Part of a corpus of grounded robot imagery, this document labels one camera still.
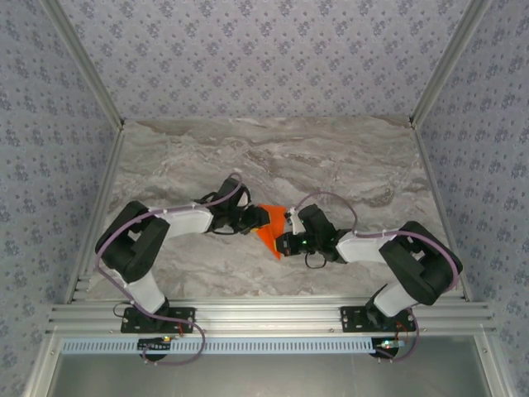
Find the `orange square paper sheet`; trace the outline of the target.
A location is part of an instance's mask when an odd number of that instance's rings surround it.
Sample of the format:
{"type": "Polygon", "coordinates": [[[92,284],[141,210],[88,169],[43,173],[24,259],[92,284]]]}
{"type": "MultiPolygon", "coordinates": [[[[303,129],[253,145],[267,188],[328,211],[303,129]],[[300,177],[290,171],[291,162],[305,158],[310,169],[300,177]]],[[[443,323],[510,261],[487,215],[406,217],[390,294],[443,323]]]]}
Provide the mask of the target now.
{"type": "Polygon", "coordinates": [[[258,208],[263,209],[268,216],[268,221],[256,228],[256,234],[260,240],[272,252],[274,257],[279,260],[281,253],[276,248],[276,239],[284,233],[286,217],[288,211],[286,207],[269,204],[259,204],[258,208]]]}

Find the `small black controller board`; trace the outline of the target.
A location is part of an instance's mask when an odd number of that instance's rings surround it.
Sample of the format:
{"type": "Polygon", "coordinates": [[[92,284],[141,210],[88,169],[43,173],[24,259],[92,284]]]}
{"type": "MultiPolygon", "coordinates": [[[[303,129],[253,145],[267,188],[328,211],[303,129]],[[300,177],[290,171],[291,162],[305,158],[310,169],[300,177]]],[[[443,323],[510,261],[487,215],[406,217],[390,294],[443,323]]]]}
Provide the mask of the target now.
{"type": "Polygon", "coordinates": [[[166,352],[171,347],[170,337],[140,338],[136,344],[139,352],[166,352]]]}
{"type": "Polygon", "coordinates": [[[385,359],[395,357],[399,350],[405,346],[405,341],[391,338],[373,338],[374,356],[385,359]]]}

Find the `grey metal panel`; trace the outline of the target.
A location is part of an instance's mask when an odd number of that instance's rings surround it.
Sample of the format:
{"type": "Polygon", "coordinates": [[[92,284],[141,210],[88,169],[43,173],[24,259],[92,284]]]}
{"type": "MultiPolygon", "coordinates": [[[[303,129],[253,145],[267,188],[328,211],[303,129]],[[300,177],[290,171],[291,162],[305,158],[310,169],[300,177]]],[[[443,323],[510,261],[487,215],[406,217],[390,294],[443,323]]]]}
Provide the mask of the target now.
{"type": "Polygon", "coordinates": [[[145,364],[126,339],[52,337],[23,397],[518,397],[485,337],[421,337],[404,361],[332,348],[145,364]]]}

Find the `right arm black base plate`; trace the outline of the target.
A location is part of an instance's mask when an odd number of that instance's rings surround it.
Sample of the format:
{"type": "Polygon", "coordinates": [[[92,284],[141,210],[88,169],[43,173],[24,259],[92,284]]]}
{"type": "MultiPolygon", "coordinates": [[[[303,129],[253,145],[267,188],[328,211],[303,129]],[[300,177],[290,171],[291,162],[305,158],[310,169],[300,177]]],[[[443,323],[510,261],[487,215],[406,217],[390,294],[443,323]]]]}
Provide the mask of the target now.
{"type": "Polygon", "coordinates": [[[411,314],[402,310],[392,317],[382,314],[375,306],[344,306],[340,308],[343,332],[397,332],[417,330],[411,314]]]}

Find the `aluminium mounting rail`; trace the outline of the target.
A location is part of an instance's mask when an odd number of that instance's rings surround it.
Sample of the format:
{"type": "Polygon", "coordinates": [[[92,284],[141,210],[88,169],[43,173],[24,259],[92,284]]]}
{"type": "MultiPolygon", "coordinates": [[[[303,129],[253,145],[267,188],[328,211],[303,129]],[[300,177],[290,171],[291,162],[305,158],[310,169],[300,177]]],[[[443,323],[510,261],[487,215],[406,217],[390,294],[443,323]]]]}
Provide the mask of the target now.
{"type": "MultiPolygon", "coordinates": [[[[194,307],[196,322],[211,337],[334,336],[342,332],[340,308],[362,306],[366,298],[280,296],[174,299],[174,307],[194,307]]],[[[113,301],[77,300],[52,308],[48,334],[114,336],[121,321],[113,301]]],[[[496,333],[491,308],[448,294],[432,306],[413,312],[423,336],[467,336],[496,333]]]]}

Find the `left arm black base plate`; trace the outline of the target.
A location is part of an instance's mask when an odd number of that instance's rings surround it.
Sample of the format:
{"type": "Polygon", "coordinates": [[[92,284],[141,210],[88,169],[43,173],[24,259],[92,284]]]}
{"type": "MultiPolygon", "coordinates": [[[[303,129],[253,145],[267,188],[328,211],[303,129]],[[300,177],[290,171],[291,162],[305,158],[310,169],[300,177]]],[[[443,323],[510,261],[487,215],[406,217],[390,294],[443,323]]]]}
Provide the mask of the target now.
{"type": "MultiPolygon", "coordinates": [[[[192,307],[165,307],[161,308],[156,315],[178,318],[189,322],[195,320],[196,309],[192,307]]],[[[134,307],[126,308],[122,315],[121,333],[191,333],[193,326],[187,323],[175,323],[166,320],[159,320],[145,316],[134,307]]]]}

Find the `aluminium side rail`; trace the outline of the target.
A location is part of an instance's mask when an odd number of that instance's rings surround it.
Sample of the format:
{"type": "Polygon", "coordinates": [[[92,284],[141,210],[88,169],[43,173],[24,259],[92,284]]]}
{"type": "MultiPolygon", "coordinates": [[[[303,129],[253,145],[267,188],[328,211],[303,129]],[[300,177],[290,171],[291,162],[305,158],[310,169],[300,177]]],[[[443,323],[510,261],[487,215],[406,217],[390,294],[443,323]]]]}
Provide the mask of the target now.
{"type": "MultiPolygon", "coordinates": [[[[414,141],[417,146],[419,156],[421,158],[423,168],[426,173],[426,177],[427,177],[430,189],[431,189],[433,199],[435,201],[436,211],[438,213],[438,216],[441,221],[442,228],[443,228],[445,243],[450,248],[450,250],[460,259],[461,263],[464,263],[462,256],[459,252],[459,249],[455,243],[454,234],[450,228],[450,222],[449,222],[449,219],[446,213],[446,208],[442,202],[441,193],[438,188],[436,178],[435,178],[433,169],[431,167],[431,162],[427,155],[427,149],[422,140],[422,136],[415,127],[412,128],[412,133],[413,133],[414,141]]],[[[460,297],[464,299],[466,302],[474,301],[474,296],[472,294],[472,291],[469,286],[469,282],[468,282],[468,279],[466,277],[466,273],[464,270],[462,270],[459,275],[459,281],[458,281],[457,286],[449,293],[449,295],[454,295],[455,293],[460,294],[460,297]]]]}
{"type": "Polygon", "coordinates": [[[74,295],[79,280],[85,275],[86,271],[92,271],[95,261],[95,245],[101,236],[105,217],[107,215],[108,205],[112,196],[113,184],[115,182],[118,163],[120,160],[124,142],[123,126],[117,128],[116,135],[112,141],[106,164],[103,169],[102,177],[98,186],[98,192],[95,196],[92,211],[88,219],[88,226],[83,235],[79,247],[74,267],[72,269],[69,283],[65,291],[63,303],[71,304],[74,301],[74,295]]]}

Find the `aluminium frame post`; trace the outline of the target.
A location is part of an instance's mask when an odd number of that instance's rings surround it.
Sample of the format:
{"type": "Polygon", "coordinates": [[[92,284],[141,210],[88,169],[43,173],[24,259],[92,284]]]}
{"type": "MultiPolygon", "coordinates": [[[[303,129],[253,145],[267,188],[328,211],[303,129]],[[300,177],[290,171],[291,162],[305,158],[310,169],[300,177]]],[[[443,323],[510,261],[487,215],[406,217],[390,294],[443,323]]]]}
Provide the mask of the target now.
{"type": "Polygon", "coordinates": [[[90,59],[78,33],[74,29],[74,25],[70,22],[66,12],[60,5],[59,0],[39,0],[39,2],[51,20],[60,39],[67,47],[109,122],[115,129],[120,131],[122,129],[121,115],[99,76],[95,64],[90,59]]]}
{"type": "Polygon", "coordinates": [[[493,0],[469,0],[454,32],[434,68],[426,87],[410,114],[411,127],[417,130],[427,117],[459,58],[471,41],[493,0]]]}

